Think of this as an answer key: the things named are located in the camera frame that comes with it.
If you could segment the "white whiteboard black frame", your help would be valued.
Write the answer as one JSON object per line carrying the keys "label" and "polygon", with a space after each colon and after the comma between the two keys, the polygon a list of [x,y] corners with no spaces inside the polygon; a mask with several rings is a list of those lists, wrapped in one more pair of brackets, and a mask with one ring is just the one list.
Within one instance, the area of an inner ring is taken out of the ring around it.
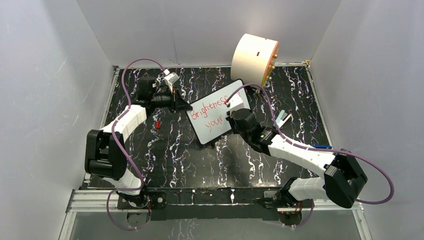
{"label": "white whiteboard black frame", "polygon": [[192,110],[186,115],[200,144],[206,145],[231,130],[225,101],[243,84],[242,80],[236,80],[190,104]]}

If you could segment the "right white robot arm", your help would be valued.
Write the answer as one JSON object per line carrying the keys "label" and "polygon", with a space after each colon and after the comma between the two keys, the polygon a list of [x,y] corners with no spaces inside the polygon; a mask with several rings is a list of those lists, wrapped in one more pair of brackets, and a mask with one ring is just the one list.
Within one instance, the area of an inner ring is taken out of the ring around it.
{"label": "right white robot arm", "polygon": [[240,135],[256,152],[288,160],[317,175],[292,177],[285,183],[279,194],[288,207],[295,207],[303,200],[322,199],[349,209],[368,181],[357,159],[346,150],[332,153],[329,149],[285,139],[275,127],[260,125],[247,108],[228,111],[226,120],[233,133]]}

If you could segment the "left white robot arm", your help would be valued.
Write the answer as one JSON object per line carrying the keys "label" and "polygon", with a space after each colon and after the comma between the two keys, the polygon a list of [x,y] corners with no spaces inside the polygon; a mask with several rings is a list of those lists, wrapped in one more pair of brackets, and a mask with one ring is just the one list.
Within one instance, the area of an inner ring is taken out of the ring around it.
{"label": "left white robot arm", "polygon": [[144,208],[150,198],[141,172],[133,174],[128,168],[128,164],[135,163],[129,159],[125,142],[157,109],[167,108],[172,113],[192,110],[173,87],[178,79],[175,72],[165,75],[163,80],[142,77],[124,111],[110,124],[87,134],[85,172],[111,183],[117,194],[133,207]]}

